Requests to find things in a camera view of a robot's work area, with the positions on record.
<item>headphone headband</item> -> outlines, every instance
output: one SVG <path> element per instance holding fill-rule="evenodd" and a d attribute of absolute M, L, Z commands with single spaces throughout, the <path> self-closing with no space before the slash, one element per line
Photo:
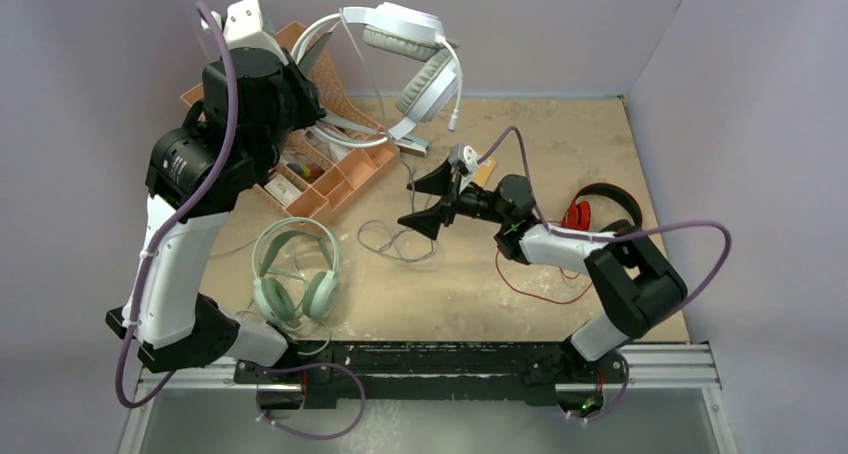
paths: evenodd
<path fill-rule="evenodd" d="M 576 211 L 577 199 L 582 196 L 602 196 L 612 200 L 627 211 L 627 214 L 633 219 L 633 224 L 637 228 L 642 228 L 642 208 L 639 207 L 639 202 L 636 201 L 636 198 L 624 189 L 606 182 L 589 184 L 577 191 L 577 194 L 574 195 L 571 204 L 568 206 L 567 213 Z"/>
<path fill-rule="evenodd" d="M 437 35 L 444 35 L 438 17 L 390 2 L 376 8 L 344 7 L 341 15 L 348 24 L 365 24 L 408 39 L 435 42 Z"/>
<path fill-rule="evenodd" d="M 324 242 L 324 238 L 318 234 L 295 229 L 279 234 L 271 240 L 271 243 L 268 245 L 268 251 L 265 252 L 265 259 L 263 259 L 262 264 L 259 265 L 259 276 L 262 277 L 268 273 L 268 269 L 271 268 L 271 264 L 274 262 L 274 259 L 277 258 L 277 255 L 280 253 L 280 249 L 282 249 L 283 246 L 295 237 L 300 236 L 311 237 L 318 241 L 318 247 L 321 249 L 321 253 L 324 255 L 324 259 L 327 260 L 327 264 L 329 264 L 330 269 L 335 269 L 335 266 L 333 265 L 333 258 L 330 257 L 330 252 L 327 250 L 327 244 Z"/>
<path fill-rule="evenodd" d="M 271 236 L 272 234 L 274 234 L 274 232 L 282 229 L 285 226 L 288 226 L 290 224 L 301 224 L 301 223 L 313 224 L 313 225 L 317 226 L 318 228 L 320 228 L 322 231 L 324 231 L 324 234 L 326 234 L 327 238 L 330 239 L 330 244 L 333 248 L 333 256 L 332 256 L 333 261 L 331 263 L 330 270 L 335 271 L 339 268 L 339 262 L 340 262 L 339 261 L 339 242 L 336 240 L 336 236 L 334 236 L 333 233 L 329 229 L 327 229 L 326 226 L 324 226 L 320 222 L 316 221 L 315 219 L 310 219 L 308 217 L 290 217 L 288 219 L 283 219 L 281 221 L 275 222 L 274 224 L 271 224 L 264 231 L 262 231 L 262 234 L 260 234 L 259 238 L 256 239 L 256 243 L 253 245 L 253 276 L 254 277 L 262 277 L 259 274 L 259 268 L 260 268 L 259 253 L 262 250 L 262 247 L 265 245 L 265 242 L 267 241 L 268 237 Z"/>

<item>white wall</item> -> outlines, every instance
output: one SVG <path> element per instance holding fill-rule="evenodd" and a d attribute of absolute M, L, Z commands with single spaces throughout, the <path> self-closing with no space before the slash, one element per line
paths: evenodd
<path fill-rule="evenodd" d="M 205 59 L 177 0 L 0 0 L 0 18 L 0 444 L 114 452 L 103 319 L 129 294 L 150 148 Z"/>
<path fill-rule="evenodd" d="M 630 95 L 660 221 L 735 235 L 686 318 L 743 452 L 848 445 L 846 59 L 845 0 L 683 0 Z M 689 279 L 715 259 L 707 236 L 667 239 Z"/>
<path fill-rule="evenodd" d="M 197 0 L 182 0 L 190 10 Z M 206 0 L 223 11 L 238 0 Z M 483 96 L 607 96 L 627 92 L 680 0 L 261 0 L 277 29 L 306 24 L 342 6 L 391 1 L 441 17 L 460 43 L 467 90 Z M 194 13 L 189 13 L 194 20 Z M 354 94 L 370 95 L 341 32 L 331 54 Z M 400 91 L 415 61 L 365 50 L 381 89 Z"/>

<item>white headphones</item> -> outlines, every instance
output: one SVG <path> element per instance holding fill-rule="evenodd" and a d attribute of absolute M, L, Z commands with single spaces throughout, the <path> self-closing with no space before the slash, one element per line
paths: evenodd
<path fill-rule="evenodd" d="M 322 236 L 308 231 L 287 230 L 271 239 L 268 245 L 268 251 L 265 253 L 262 261 L 259 261 L 259 255 L 265 243 L 274 233 L 290 224 L 303 222 L 314 224 L 324 231 L 332 244 L 332 256 L 327 251 L 327 246 Z M 272 277 L 265 277 L 265 275 L 279 254 L 280 249 L 293 238 L 301 236 L 311 237 L 318 241 L 318 247 L 327 260 L 327 264 L 330 265 L 330 270 L 319 272 L 311 280 L 307 280 L 299 274 L 274 271 L 275 273 L 301 279 L 306 283 L 307 287 L 303 299 L 298 305 L 295 305 L 280 281 Z M 282 328 L 294 330 L 288 323 L 303 315 L 310 319 L 323 322 L 330 315 L 330 311 L 332 311 L 338 297 L 338 268 L 339 244 L 329 229 L 324 227 L 323 224 L 305 217 L 283 219 L 265 229 L 253 246 L 253 275 L 255 277 L 253 280 L 253 301 L 259 308 L 259 312 L 262 313 L 262 316 L 268 322 Z"/>
<path fill-rule="evenodd" d="M 454 94 L 456 104 L 448 129 L 456 130 L 462 100 L 462 67 L 455 51 L 456 44 L 445 37 L 439 18 L 388 2 L 376 8 L 345 7 L 340 13 L 326 16 L 309 26 L 295 43 L 292 57 L 300 62 L 306 47 L 318 32 L 331 24 L 332 31 L 341 22 L 342 16 L 348 24 L 365 25 L 362 40 L 369 46 L 424 63 L 395 103 L 404 118 L 389 129 L 389 134 L 400 139 L 419 122 L 431 121 Z M 368 132 L 367 128 L 361 130 L 362 126 L 352 126 L 350 121 L 339 125 L 332 116 L 323 121 Z"/>
<path fill-rule="evenodd" d="M 231 49 L 265 49 L 275 53 L 283 64 L 288 63 L 274 37 L 264 31 L 265 21 L 259 0 L 243 0 L 232 4 L 227 8 L 225 22 L 222 22 L 218 13 L 212 14 L 217 23 L 223 25 L 224 37 Z M 419 122 L 431 121 L 454 95 L 456 104 L 448 122 L 448 129 L 456 130 L 462 100 L 462 67 L 456 54 L 456 44 L 445 37 L 438 17 L 388 2 L 376 8 L 345 7 L 338 13 L 319 19 L 298 38 L 291 55 L 299 67 L 318 32 L 327 26 L 330 26 L 327 32 L 332 32 L 342 19 L 347 24 L 365 25 L 362 37 L 366 44 L 424 63 L 418 74 L 401 91 L 395 103 L 404 118 L 388 130 L 390 136 L 396 140 L 400 139 L 412 132 Z M 311 59 L 304 63 L 302 70 L 305 74 L 317 60 L 322 48 L 323 43 L 315 49 L 315 55 L 310 56 Z M 342 129 L 377 134 L 374 129 L 344 119 L 329 110 L 321 121 Z M 387 141 L 387 138 L 371 141 L 352 140 L 340 133 L 334 133 L 333 129 L 325 129 L 320 124 L 314 129 L 327 140 L 348 147 L 373 147 Z"/>

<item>red headphones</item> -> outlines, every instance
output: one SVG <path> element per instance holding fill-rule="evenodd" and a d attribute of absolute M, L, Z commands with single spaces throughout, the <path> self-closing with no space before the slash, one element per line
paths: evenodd
<path fill-rule="evenodd" d="M 605 182 L 589 184 L 577 191 L 577 194 L 574 195 L 574 199 L 571 200 L 571 204 L 569 204 L 568 209 L 565 211 L 565 216 L 562 218 L 562 227 L 577 231 L 589 230 L 589 222 L 592 220 L 592 210 L 587 201 L 577 202 L 577 199 L 582 196 L 602 196 L 615 201 L 616 204 L 627 211 L 633 219 L 633 224 L 639 229 L 642 228 L 642 208 L 639 207 L 636 199 L 624 189 Z"/>

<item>purple cable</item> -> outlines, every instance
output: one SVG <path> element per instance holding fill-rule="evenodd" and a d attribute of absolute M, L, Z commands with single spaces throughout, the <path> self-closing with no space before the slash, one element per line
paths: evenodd
<path fill-rule="evenodd" d="M 191 211 L 194 206 L 200 202 L 200 199 L 203 198 L 204 195 L 209 191 L 212 187 L 212 184 L 218 179 L 218 176 L 221 174 L 221 171 L 224 169 L 224 164 L 227 162 L 227 158 L 230 155 L 230 149 L 233 147 L 233 140 L 236 135 L 236 121 L 238 119 L 238 90 L 236 89 L 236 71 L 235 66 L 233 65 L 233 58 L 230 56 L 230 49 L 227 47 L 227 40 L 224 38 L 224 33 L 221 32 L 221 27 L 215 22 L 215 18 L 212 16 L 212 12 L 209 11 L 209 7 L 206 6 L 203 2 L 198 2 L 196 4 L 197 11 L 200 13 L 200 17 L 203 18 L 204 21 L 209 25 L 209 28 L 212 30 L 212 36 L 215 38 L 215 43 L 218 45 L 218 50 L 221 52 L 221 60 L 224 63 L 224 73 L 227 78 L 227 128 L 224 133 L 224 142 L 221 145 L 221 152 L 218 153 L 218 158 L 215 160 L 215 164 L 212 165 L 212 169 L 209 171 L 209 174 L 206 176 L 206 179 L 200 184 L 200 187 L 192 194 L 183 205 L 177 209 L 177 211 L 169 217 L 159 229 L 153 233 L 153 236 L 150 238 L 150 242 L 147 244 L 145 250 L 149 253 L 155 253 L 159 247 L 159 244 L 162 242 L 162 239 L 176 224 L 180 219 L 185 217 L 186 214 Z M 130 304 L 130 325 L 127 327 L 127 332 L 124 334 L 124 340 L 121 344 L 121 353 L 118 356 L 118 368 L 115 372 L 115 391 L 118 395 L 118 401 L 122 406 L 127 409 L 135 409 L 136 407 L 141 407 L 147 404 L 171 379 L 171 376 L 174 375 L 174 371 L 169 372 L 162 381 L 150 391 L 147 396 L 138 401 L 131 401 L 127 398 L 126 393 L 124 392 L 124 369 L 127 364 L 127 357 L 130 352 L 130 345 L 132 344 L 133 337 L 135 337 L 135 332 L 138 328 L 136 322 L 138 321 L 139 311 L 141 311 L 141 296 L 144 293 L 144 285 L 147 282 L 147 277 L 150 274 L 150 266 L 153 263 L 152 257 L 142 257 L 141 264 L 138 266 L 138 273 L 135 276 L 135 282 L 133 283 L 132 289 L 132 303 Z"/>
<path fill-rule="evenodd" d="M 258 364 L 253 364 L 253 365 L 256 369 L 261 369 L 262 372 L 266 373 L 266 374 L 267 373 L 270 373 L 270 374 L 292 374 L 292 373 L 295 373 L 295 372 L 301 372 L 301 371 L 306 371 L 306 370 L 309 370 L 309 369 L 315 369 L 316 367 L 329 367 L 330 369 L 338 369 L 339 371 L 342 371 L 345 374 L 347 374 L 348 376 L 350 376 L 350 378 L 353 379 L 353 382 L 356 383 L 357 389 L 359 389 L 359 398 L 362 400 L 362 402 L 359 404 L 359 412 L 356 413 L 356 418 L 353 419 L 353 422 L 351 422 L 349 426 L 347 426 L 346 428 L 342 429 L 341 431 L 339 431 L 335 434 L 310 434 L 308 432 L 299 431 L 297 429 L 294 429 L 294 428 L 288 427 L 286 425 L 280 424 L 279 422 L 268 417 L 268 415 L 266 415 L 265 412 L 262 411 L 262 405 L 259 402 L 259 393 L 257 393 L 256 394 L 256 410 L 259 412 L 259 419 L 262 419 L 263 421 L 268 423 L 271 427 L 276 427 L 277 429 L 288 432 L 289 434 L 293 434 L 293 435 L 298 436 L 298 437 L 302 437 L 304 439 L 310 439 L 310 440 L 313 440 L 313 441 L 329 441 L 331 439 L 336 439 L 336 438 L 342 437 L 345 434 L 347 434 L 348 432 L 352 431 L 353 428 L 356 427 L 357 424 L 359 424 L 359 421 L 362 420 L 362 415 L 365 413 L 365 404 L 367 402 L 366 398 L 365 398 L 365 386 L 362 385 L 362 381 L 359 380 L 359 378 L 356 377 L 356 374 L 354 374 L 353 371 L 351 371 L 350 369 L 348 369 L 348 368 L 346 368 L 346 367 L 344 367 L 340 364 L 332 364 L 332 363 L 329 363 L 329 362 L 317 362 L 315 364 L 306 364 L 305 366 L 292 367 L 292 368 L 289 368 L 289 369 L 271 369 L 271 368 L 267 368 L 267 367 L 262 367 Z"/>
<path fill-rule="evenodd" d="M 515 126 L 507 127 L 504 130 L 504 132 L 501 133 L 500 137 L 498 137 L 498 139 L 494 142 L 494 144 L 492 144 L 492 147 L 490 147 L 489 150 L 486 151 L 485 154 L 480 156 L 478 163 L 482 164 L 486 159 L 488 159 L 489 156 L 491 156 L 492 153 L 494 153 L 495 150 L 498 147 L 500 147 L 501 143 L 504 141 L 504 139 L 506 138 L 506 136 L 510 132 L 514 132 L 515 137 L 518 139 L 518 148 L 521 151 L 521 162 L 524 164 L 524 175 L 527 176 L 527 183 L 530 185 L 530 194 L 533 196 L 534 199 L 536 199 L 536 193 L 533 191 L 533 181 L 530 179 L 530 166 L 527 162 L 527 152 L 524 149 L 524 139 L 521 136 L 521 131 L 519 131 L 517 127 L 515 127 Z M 716 261 L 715 265 L 713 265 L 712 269 L 710 269 L 710 271 L 704 277 L 704 280 L 701 281 L 701 283 L 698 284 L 698 286 L 695 287 L 695 289 L 692 290 L 691 294 L 686 296 L 686 299 L 684 299 L 683 302 L 680 303 L 680 305 L 677 307 L 677 309 L 670 312 L 667 316 L 665 316 L 662 319 L 662 321 L 665 321 L 666 319 L 673 316 L 678 311 L 680 311 L 681 309 L 683 309 L 684 307 L 689 305 L 689 303 L 694 301 L 695 298 L 698 297 L 704 291 L 704 289 L 707 288 L 707 286 L 710 284 L 710 282 L 712 282 L 712 280 L 715 278 L 716 274 L 718 274 L 718 271 L 721 269 L 721 266 L 724 265 L 724 261 L 727 260 L 727 256 L 730 255 L 730 247 L 733 244 L 733 239 L 730 236 L 730 231 L 727 229 L 727 227 L 724 226 L 724 224 L 721 224 L 720 222 L 716 222 L 716 221 L 697 220 L 697 221 L 676 222 L 676 223 L 673 223 L 673 224 L 666 224 L 665 226 L 657 227 L 655 229 L 647 229 L 647 230 L 644 230 L 644 231 L 636 231 L 636 232 L 631 232 L 629 234 L 623 234 L 623 235 L 620 235 L 620 236 L 611 237 L 609 234 L 598 235 L 597 233 L 583 234 L 583 233 L 580 233 L 580 232 L 573 232 L 573 231 L 563 232 L 562 230 L 557 229 L 555 226 L 551 227 L 550 223 L 548 223 L 548 221 L 545 219 L 544 214 L 542 214 L 542 210 L 541 210 L 541 208 L 539 208 L 538 203 L 536 204 L 535 210 L 536 210 L 536 215 L 539 216 L 539 220 L 542 222 L 542 225 L 545 226 L 545 229 L 548 232 L 550 232 L 551 234 L 553 234 L 556 237 L 561 237 L 561 238 L 564 238 L 564 239 L 577 239 L 577 240 L 581 240 L 581 241 L 590 241 L 590 242 L 592 242 L 592 241 L 603 241 L 603 242 L 608 242 L 608 243 L 611 243 L 611 244 L 618 244 L 620 242 L 627 242 L 627 241 L 632 241 L 632 240 L 635 240 L 635 239 L 641 239 L 643 237 L 648 237 L 648 236 L 651 236 L 653 234 L 660 234 L 660 233 L 663 233 L 663 232 L 677 231 L 677 230 L 680 230 L 680 229 L 688 229 L 688 228 L 692 228 L 692 227 L 714 227 L 714 228 L 718 229 L 719 231 L 721 231 L 722 235 L 724 236 L 724 247 L 721 250 L 721 254 L 718 256 L 718 260 Z M 610 403 L 610 406 L 608 408 L 601 411 L 597 416 L 593 417 L 591 420 L 596 421 L 596 420 L 602 418 L 607 413 L 609 413 L 609 411 L 611 411 L 613 408 L 615 408 L 615 406 L 618 405 L 618 403 L 621 401 L 621 398 L 624 396 L 625 391 L 627 391 L 627 384 L 630 382 L 630 365 L 627 363 L 626 360 L 624 361 L 624 370 L 625 370 L 624 371 L 624 383 L 621 386 L 621 390 L 618 391 L 618 395 L 615 397 L 615 399 L 613 399 L 612 403 Z"/>
<path fill-rule="evenodd" d="M 624 356 L 621 354 L 621 351 L 616 349 L 615 353 L 621 356 L 621 362 L 624 365 L 624 381 L 621 383 L 621 389 L 618 390 L 618 394 L 615 395 L 612 402 L 609 403 L 609 406 L 607 406 L 606 409 L 602 409 L 601 412 L 599 412 L 596 416 L 585 418 L 586 422 L 595 422 L 609 414 L 610 411 L 615 409 L 615 406 L 617 406 L 618 403 L 621 402 L 621 398 L 623 398 L 624 393 L 627 392 L 627 385 L 630 384 L 630 364 L 627 362 L 627 359 L 625 359 Z"/>

